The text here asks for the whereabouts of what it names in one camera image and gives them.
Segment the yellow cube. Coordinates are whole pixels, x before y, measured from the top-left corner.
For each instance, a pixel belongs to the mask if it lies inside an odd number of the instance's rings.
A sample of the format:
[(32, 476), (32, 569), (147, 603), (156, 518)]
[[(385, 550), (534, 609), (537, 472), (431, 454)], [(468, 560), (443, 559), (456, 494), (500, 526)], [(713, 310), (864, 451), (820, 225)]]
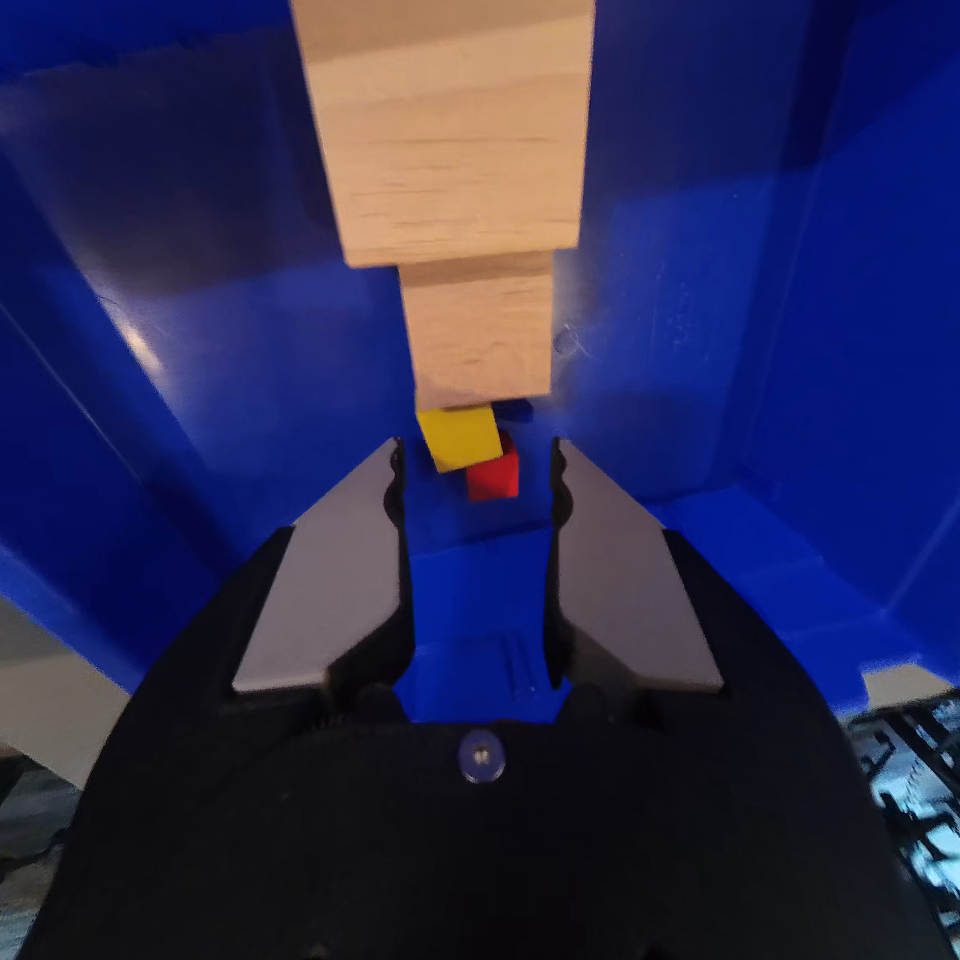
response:
[(503, 454), (491, 403), (417, 410), (415, 416), (439, 474), (467, 470)]

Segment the blue plastic bin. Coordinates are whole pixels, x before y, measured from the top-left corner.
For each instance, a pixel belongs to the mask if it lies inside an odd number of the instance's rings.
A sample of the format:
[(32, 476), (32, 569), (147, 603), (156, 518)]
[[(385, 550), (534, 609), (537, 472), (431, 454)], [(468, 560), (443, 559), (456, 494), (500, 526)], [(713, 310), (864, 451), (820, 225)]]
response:
[[(958, 2), (598, 2), (565, 436), (839, 712), (958, 682)], [(133, 692), (280, 526), (423, 445), (285, 2), (2, 2), (2, 596)]]

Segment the large wooden cube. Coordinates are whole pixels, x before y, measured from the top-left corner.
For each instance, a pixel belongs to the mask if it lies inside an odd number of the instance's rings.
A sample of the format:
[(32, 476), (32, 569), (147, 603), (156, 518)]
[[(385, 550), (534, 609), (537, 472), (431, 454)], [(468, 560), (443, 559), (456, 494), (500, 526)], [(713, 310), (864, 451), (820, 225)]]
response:
[(575, 249), (592, 1), (294, 1), (345, 262)]

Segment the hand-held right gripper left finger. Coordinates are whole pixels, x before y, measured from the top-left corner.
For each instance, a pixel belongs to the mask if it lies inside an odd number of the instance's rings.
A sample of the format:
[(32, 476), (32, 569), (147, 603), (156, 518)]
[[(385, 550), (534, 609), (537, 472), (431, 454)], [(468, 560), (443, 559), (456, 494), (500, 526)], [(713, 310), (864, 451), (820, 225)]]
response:
[(294, 522), (238, 694), (395, 685), (415, 651), (404, 444), (389, 438)]

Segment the small red cube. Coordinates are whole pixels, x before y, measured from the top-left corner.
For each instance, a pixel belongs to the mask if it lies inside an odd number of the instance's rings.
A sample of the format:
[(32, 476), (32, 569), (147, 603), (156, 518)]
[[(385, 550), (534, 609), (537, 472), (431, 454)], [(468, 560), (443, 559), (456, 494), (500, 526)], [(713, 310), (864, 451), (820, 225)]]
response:
[(466, 493), (470, 503), (517, 498), (520, 494), (521, 459), (511, 435), (498, 431), (502, 454), (465, 469)]

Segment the medium wooden cube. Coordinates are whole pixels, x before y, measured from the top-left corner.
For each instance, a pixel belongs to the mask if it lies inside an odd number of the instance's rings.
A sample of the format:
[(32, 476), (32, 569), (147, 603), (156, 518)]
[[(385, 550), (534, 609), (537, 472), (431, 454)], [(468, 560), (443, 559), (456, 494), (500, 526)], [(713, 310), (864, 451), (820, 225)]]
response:
[(399, 265), (419, 412), (551, 391), (554, 252)]

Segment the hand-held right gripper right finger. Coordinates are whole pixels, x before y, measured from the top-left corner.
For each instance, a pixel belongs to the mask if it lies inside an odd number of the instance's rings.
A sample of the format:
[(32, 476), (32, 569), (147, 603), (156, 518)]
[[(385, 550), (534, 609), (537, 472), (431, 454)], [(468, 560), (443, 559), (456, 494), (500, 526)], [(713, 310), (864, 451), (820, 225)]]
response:
[(551, 685), (719, 692), (664, 525), (571, 441), (551, 447), (543, 654)]

